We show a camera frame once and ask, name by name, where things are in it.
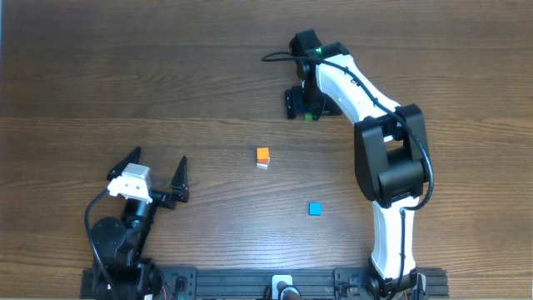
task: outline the wooden surface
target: wooden surface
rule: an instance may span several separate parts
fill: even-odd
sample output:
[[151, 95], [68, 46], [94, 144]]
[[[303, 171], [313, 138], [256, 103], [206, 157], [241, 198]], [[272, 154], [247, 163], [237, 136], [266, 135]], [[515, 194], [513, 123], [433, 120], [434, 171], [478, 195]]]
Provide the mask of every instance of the wooden surface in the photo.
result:
[[136, 145], [159, 188], [189, 158], [190, 202], [160, 211], [148, 240], [160, 264], [364, 265], [350, 123], [286, 120], [294, 65], [259, 61], [315, 28], [425, 114], [436, 188], [417, 264], [448, 270], [454, 297], [531, 297], [532, 19], [532, 1], [4, 0], [0, 296], [77, 297], [83, 213]]

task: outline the wooden table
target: wooden table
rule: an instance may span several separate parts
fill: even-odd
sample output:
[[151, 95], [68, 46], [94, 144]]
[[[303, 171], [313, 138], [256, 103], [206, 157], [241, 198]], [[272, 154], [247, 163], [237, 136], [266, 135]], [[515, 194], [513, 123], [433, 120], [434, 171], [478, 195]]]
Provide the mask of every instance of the wooden table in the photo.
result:
[[532, 19], [531, 1], [4, 0], [0, 295], [77, 297], [83, 213], [136, 145], [158, 188], [189, 158], [190, 202], [160, 211], [148, 240], [160, 264], [365, 265], [350, 123], [286, 120], [295, 66], [259, 60], [315, 28], [425, 114], [436, 188], [416, 214], [418, 266], [448, 270], [453, 297], [530, 297]]

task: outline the orange block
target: orange block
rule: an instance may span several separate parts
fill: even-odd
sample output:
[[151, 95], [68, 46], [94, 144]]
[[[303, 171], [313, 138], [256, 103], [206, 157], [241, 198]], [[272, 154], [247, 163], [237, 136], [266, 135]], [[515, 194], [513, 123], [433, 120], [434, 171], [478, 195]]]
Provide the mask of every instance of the orange block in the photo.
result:
[[267, 147], [257, 149], [257, 163], [268, 164], [270, 161], [270, 152]]

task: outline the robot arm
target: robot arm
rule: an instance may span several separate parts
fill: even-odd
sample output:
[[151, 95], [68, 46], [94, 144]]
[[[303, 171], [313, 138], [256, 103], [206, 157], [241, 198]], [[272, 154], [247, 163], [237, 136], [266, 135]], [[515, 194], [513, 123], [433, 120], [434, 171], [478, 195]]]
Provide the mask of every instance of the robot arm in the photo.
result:
[[[355, 73], [380, 104], [404, 118], [427, 149], [420, 109], [414, 104], [401, 107], [379, 92], [340, 43], [323, 46], [314, 31], [309, 30], [298, 33], [290, 47], [294, 57], [320, 58]], [[428, 180], [419, 149], [397, 121], [375, 106], [351, 75], [325, 63], [297, 61], [296, 65], [302, 86], [286, 91], [287, 116], [295, 118], [298, 113], [305, 113], [318, 120], [324, 115], [344, 113], [355, 129], [357, 182], [374, 210], [375, 244], [370, 269], [376, 280], [367, 285], [375, 286], [374, 298], [414, 287], [417, 277], [411, 247], [414, 212], [405, 211], [402, 234], [400, 209], [418, 203], [422, 185]], [[403, 140], [403, 147], [388, 152], [385, 143], [393, 139]], [[405, 276], [401, 276], [401, 290], [395, 290], [401, 270], [402, 236]]]

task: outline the table top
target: table top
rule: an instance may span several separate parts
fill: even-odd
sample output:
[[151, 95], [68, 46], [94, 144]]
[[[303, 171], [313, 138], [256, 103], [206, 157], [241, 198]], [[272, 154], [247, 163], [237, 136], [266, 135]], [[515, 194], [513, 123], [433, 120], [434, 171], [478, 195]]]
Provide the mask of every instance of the table top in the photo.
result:
[[[287, 120], [296, 68], [260, 62], [314, 28], [425, 115], [436, 186], [415, 216], [417, 265], [447, 270], [452, 297], [530, 297], [532, 18], [533, 2], [500, 0], [4, 1], [0, 295], [79, 295], [85, 208], [137, 145], [158, 188], [189, 162], [189, 203], [148, 238], [159, 264], [366, 265], [351, 124]], [[92, 221], [123, 205], [106, 198]]]

